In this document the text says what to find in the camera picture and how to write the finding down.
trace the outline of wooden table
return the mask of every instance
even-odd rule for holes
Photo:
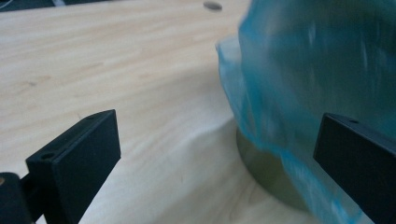
[[[118,1],[0,14],[0,171],[117,110],[121,160],[81,223],[316,223],[251,178],[215,44],[248,1]]]

